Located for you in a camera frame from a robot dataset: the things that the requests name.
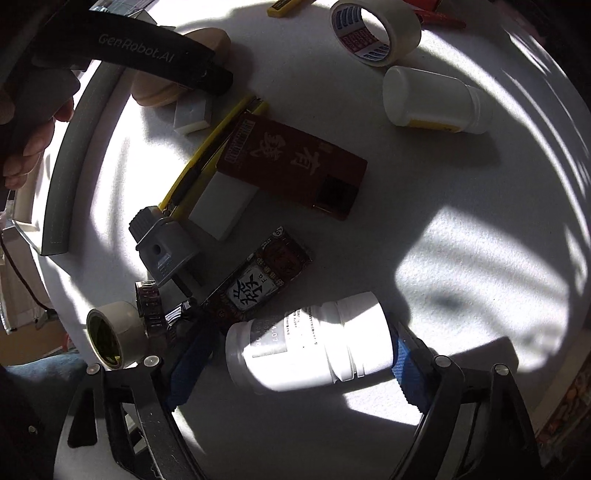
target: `white plastic bottle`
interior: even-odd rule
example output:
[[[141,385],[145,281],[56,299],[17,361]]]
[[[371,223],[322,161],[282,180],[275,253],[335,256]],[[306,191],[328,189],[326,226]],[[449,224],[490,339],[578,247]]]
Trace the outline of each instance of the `white plastic bottle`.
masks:
[[[399,127],[482,134],[492,122],[493,101],[487,93],[438,73],[391,67],[382,97],[388,118]]]
[[[351,380],[392,361],[386,318],[371,292],[235,323],[226,337],[232,380],[257,393]]]

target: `wooden block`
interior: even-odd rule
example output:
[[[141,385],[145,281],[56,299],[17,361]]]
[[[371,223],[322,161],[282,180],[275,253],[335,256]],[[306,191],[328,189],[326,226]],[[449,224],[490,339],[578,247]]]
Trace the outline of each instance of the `wooden block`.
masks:
[[[213,50],[216,53],[214,61],[217,64],[226,61],[232,44],[228,34],[221,28],[201,28],[185,34],[185,37],[198,41]],[[138,72],[131,87],[131,96],[141,106],[163,106],[175,102],[188,91],[178,83],[151,73]]]

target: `eraser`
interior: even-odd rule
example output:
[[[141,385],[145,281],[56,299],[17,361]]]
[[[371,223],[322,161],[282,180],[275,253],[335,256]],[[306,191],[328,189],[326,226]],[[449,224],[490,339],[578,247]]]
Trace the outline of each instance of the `eraser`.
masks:
[[[185,93],[177,100],[174,131],[187,135],[212,124],[212,96],[202,90]]]
[[[257,191],[258,187],[254,185],[215,172],[189,220],[223,242]]]

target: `masking tape roll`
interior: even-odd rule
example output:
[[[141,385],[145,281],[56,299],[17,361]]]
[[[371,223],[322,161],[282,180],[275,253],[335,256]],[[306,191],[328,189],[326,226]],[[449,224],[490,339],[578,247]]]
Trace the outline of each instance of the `masking tape roll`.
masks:
[[[86,316],[86,329],[96,356],[111,370],[141,360],[148,348],[144,322],[126,301],[92,309]]]
[[[388,33],[389,45],[378,40],[361,16],[365,9],[379,19]],[[421,23],[410,5],[402,0],[339,0],[330,18],[342,46],[359,61],[385,67],[411,53],[421,41]]]

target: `finger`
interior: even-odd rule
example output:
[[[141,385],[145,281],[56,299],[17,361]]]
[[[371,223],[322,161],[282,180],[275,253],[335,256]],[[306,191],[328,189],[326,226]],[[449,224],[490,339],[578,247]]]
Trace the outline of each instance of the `finger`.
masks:
[[[2,168],[2,175],[4,177],[12,177],[14,175],[18,175],[18,173],[21,171],[21,167],[24,161],[25,160],[21,155],[9,155],[9,157],[4,162],[4,166]]]
[[[70,97],[53,116],[58,122],[69,122],[74,115],[74,99]]]
[[[49,120],[46,124],[37,127],[29,137],[29,141],[22,151],[22,156],[28,157],[45,150],[51,143],[55,127],[53,120]]]
[[[19,177],[8,177],[4,185],[8,190],[18,190],[27,182],[27,176],[21,175]]]
[[[8,94],[0,89],[0,125],[7,124],[14,116],[14,103]]]
[[[34,155],[23,157],[24,161],[21,164],[21,169],[15,176],[26,175],[27,173],[31,173],[31,170],[34,169],[35,165],[37,165],[37,162],[39,162],[42,153],[43,152],[35,153]]]

